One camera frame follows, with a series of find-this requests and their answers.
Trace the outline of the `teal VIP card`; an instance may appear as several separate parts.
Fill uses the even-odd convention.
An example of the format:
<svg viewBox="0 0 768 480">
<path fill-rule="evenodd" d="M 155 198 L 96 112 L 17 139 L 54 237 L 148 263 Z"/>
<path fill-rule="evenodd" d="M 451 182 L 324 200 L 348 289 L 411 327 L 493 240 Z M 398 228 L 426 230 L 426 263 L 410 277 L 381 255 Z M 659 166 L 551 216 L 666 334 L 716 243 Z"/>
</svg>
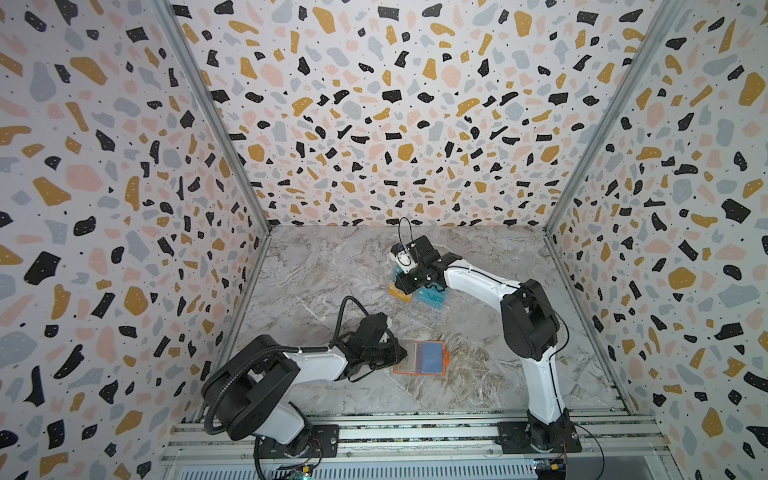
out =
<svg viewBox="0 0 768 480">
<path fill-rule="evenodd" d="M 420 288 L 414 294 L 414 297 L 431 308 L 441 310 L 445 302 L 446 294 L 445 290 L 441 289 L 438 285 L 431 285 L 429 287 Z"/>
</svg>

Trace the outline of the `orange card holder wallet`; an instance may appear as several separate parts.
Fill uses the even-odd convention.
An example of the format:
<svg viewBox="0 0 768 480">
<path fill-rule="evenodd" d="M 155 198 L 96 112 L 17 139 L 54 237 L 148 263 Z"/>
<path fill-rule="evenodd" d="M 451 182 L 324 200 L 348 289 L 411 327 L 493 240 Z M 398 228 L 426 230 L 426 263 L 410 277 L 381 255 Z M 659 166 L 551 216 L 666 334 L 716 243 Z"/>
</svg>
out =
<svg viewBox="0 0 768 480">
<path fill-rule="evenodd" d="M 412 376 L 443 376 L 450 363 L 450 353 L 442 341 L 406 340 L 401 346 L 406 357 L 394 366 L 394 373 Z"/>
</svg>

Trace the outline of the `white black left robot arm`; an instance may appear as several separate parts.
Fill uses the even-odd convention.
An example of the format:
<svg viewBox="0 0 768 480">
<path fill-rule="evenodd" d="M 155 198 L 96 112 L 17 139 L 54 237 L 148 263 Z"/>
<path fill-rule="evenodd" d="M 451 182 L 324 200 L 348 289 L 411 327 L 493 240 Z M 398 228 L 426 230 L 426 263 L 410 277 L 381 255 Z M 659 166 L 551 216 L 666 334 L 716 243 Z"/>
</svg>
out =
<svg viewBox="0 0 768 480">
<path fill-rule="evenodd" d="M 322 346 L 288 346 L 269 335 L 251 341 L 205 382 L 204 431 L 231 440 L 263 437 L 284 447 L 290 456 L 302 453 L 313 425 L 286 399 L 296 385 L 317 381 L 355 382 L 370 373 L 398 365 L 407 350 L 389 328 L 383 313 L 364 316 L 356 330 L 334 330 Z"/>
</svg>

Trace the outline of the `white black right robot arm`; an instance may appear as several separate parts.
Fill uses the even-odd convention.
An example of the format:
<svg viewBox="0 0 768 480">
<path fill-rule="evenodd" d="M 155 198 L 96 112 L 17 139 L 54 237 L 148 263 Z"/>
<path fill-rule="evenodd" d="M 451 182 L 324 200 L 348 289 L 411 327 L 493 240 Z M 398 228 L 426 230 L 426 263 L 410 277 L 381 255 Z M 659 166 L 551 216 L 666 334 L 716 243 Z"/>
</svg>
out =
<svg viewBox="0 0 768 480">
<path fill-rule="evenodd" d="M 531 446 L 540 452 L 563 446 L 572 436 L 573 424 L 556 372 L 560 322 L 541 284 L 489 273 L 452 252 L 441 254 L 424 235 L 393 245 L 390 257 L 401 269 L 395 286 L 405 294 L 436 285 L 463 292 L 496 309 L 503 339 L 522 361 Z"/>
</svg>

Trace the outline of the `gold VIP card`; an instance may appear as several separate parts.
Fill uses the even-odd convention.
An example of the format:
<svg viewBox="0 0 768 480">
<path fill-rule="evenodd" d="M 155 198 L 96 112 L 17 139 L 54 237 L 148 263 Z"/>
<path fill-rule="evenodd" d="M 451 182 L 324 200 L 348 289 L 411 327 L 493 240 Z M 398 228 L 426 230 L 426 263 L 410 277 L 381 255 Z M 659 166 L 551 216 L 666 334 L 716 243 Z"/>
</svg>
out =
<svg viewBox="0 0 768 480">
<path fill-rule="evenodd" d="M 388 286 L 388 293 L 389 293 L 389 294 L 390 294 L 392 297 L 394 297 L 394 298 L 396 298 L 396 299 L 398 299 L 398 300 L 401 300 L 401 301 L 403 301 L 403 302 L 406 302 L 406 303 L 410 303 L 410 302 L 412 301 L 412 295 L 411 295 L 411 294 L 406 294 L 406 293 L 404 293 L 402 290 L 400 290 L 400 289 L 399 289 L 399 288 L 398 288 L 398 287 L 395 285 L 395 283 L 394 283 L 394 282 L 390 282 L 390 283 L 389 283 L 389 286 Z"/>
</svg>

